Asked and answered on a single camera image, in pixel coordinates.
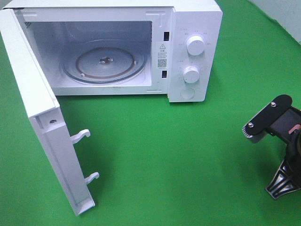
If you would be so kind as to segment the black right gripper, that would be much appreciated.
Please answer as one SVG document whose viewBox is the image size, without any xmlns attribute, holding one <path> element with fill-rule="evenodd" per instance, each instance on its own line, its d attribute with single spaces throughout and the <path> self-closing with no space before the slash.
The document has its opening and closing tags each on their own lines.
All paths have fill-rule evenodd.
<svg viewBox="0 0 301 226">
<path fill-rule="evenodd" d="M 286 143 L 286 156 L 281 162 L 270 184 L 265 188 L 274 199 L 301 189 L 301 178 L 291 170 L 287 160 L 293 160 L 301 155 L 301 130 L 292 134 L 288 131 L 296 124 L 301 124 L 301 111 L 289 107 L 272 125 L 269 131 Z"/>
</svg>

